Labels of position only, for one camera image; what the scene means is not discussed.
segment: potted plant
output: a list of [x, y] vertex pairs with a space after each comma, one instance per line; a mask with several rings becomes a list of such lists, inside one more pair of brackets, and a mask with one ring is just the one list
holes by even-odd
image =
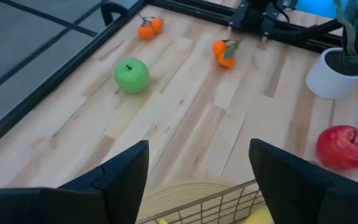
[[341, 0], [334, 2], [337, 20], [344, 26], [342, 48], [325, 50], [306, 78], [313, 93], [329, 99], [346, 95], [358, 84], [358, 0], [349, 0], [345, 9]]

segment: gray floor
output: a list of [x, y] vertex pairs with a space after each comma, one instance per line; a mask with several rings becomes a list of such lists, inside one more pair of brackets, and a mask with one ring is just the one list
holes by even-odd
[[[71, 23], [100, 2], [100, 0], [12, 1]], [[136, 0], [116, 0], [116, 2], [131, 7]], [[92, 13], [79, 26], [96, 33], [101, 32], [104, 24], [100, 10]], [[0, 78], [65, 29], [66, 27], [52, 21], [0, 2]], [[0, 119], [91, 39], [92, 37], [88, 35], [70, 30], [0, 85]]]

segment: plastic apple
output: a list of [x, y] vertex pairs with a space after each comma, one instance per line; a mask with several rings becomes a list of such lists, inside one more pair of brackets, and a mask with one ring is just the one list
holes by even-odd
[[317, 156], [324, 166], [334, 170], [358, 168], [358, 129], [333, 126], [323, 131], [317, 141]]
[[142, 92], [150, 83], [149, 69], [136, 58], [120, 62], [114, 71], [114, 78], [118, 86], [128, 93]]

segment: blue object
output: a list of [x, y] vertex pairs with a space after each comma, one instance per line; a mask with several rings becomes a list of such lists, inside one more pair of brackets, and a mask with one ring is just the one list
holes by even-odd
[[[346, 2], [347, 0], [342, 0], [343, 5], [346, 5]], [[332, 19], [336, 17], [336, 6], [333, 0], [299, 0], [296, 9]]]

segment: wooden surface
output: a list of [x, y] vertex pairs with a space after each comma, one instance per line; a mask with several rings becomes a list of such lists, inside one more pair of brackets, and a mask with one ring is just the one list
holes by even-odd
[[[156, 7], [142, 14], [163, 17], [165, 32], [140, 41], [136, 17], [0, 140], [0, 187], [57, 187], [141, 139], [150, 141], [147, 190], [192, 178], [241, 183], [254, 178], [251, 138], [315, 160], [322, 130], [358, 127], [358, 91], [334, 101], [307, 89], [318, 54]], [[290, 14], [304, 26], [326, 21]], [[231, 70], [216, 65], [211, 49], [228, 38], [242, 40]], [[150, 69], [143, 94], [114, 82], [128, 57]], [[343, 175], [358, 180], [358, 171]]]

